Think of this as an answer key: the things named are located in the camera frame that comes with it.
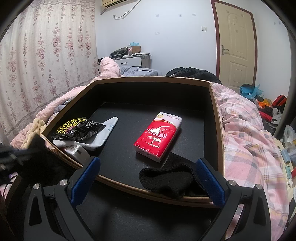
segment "white drawer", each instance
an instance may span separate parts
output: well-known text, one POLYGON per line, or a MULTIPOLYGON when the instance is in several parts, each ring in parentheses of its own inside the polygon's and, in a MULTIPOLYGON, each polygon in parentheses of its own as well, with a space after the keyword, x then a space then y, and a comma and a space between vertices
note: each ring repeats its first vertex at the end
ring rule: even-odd
POLYGON ((118 63, 119 67, 121 66, 141 66, 141 57, 134 57, 134 58, 124 58, 115 60, 118 63))

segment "door handle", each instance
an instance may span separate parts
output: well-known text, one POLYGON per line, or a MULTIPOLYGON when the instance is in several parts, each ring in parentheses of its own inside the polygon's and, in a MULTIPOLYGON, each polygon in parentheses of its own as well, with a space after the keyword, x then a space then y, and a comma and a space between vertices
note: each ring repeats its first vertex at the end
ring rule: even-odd
POLYGON ((225 49, 224 46, 221 45, 221 55, 224 55, 224 50, 228 50, 229 51, 229 49, 225 49))

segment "red tissue package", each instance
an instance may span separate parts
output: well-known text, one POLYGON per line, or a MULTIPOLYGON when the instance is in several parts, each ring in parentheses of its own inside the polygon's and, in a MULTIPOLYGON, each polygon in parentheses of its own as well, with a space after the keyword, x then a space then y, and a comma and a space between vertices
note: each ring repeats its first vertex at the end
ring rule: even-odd
POLYGON ((181 128, 182 118, 160 112, 144 133, 134 143, 136 152, 160 162, 177 131, 181 128))

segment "air conditioner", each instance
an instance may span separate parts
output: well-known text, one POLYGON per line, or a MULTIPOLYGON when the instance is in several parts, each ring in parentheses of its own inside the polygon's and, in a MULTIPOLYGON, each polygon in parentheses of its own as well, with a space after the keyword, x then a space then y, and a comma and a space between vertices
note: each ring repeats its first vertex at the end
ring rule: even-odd
POLYGON ((102 0, 102 6, 109 8, 111 6, 114 6, 118 3, 125 2, 125 1, 128 1, 128 0, 102 0))

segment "beige door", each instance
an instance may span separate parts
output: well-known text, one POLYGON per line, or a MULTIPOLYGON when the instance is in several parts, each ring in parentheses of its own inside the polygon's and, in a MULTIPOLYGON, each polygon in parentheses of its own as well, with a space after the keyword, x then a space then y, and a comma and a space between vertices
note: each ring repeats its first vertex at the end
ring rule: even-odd
POLYGON ((251 15, 226 4, 215 2, 215 6, 220 33, 219 79, 239 93, 239 87, 253 84, 254 78, 255 37, 251 15))

